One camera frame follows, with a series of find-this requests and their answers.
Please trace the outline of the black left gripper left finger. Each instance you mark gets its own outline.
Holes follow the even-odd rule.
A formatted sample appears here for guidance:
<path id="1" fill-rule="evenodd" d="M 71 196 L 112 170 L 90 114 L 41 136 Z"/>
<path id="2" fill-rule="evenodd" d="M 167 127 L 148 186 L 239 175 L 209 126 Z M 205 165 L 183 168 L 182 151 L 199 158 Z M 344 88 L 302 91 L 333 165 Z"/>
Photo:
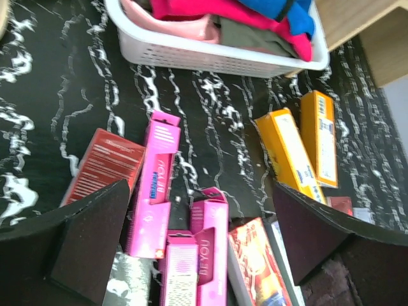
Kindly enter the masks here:
<path id="1" fill-rule="evenodd" d="M 101 305 L 128 203 L 120 180 L 1 228 L 1 305 Z"/>

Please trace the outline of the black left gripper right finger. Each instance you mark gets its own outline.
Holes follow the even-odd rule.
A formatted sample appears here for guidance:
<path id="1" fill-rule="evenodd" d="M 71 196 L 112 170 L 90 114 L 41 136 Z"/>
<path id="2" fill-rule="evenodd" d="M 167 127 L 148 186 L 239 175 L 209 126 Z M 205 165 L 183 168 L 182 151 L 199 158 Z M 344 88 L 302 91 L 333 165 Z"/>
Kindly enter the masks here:
<path id="1" fill-rule="evenodd" d="M 294 284 L 306 305 L 407 305 L 407 235 L 281 183 L 273 188 Z"/>

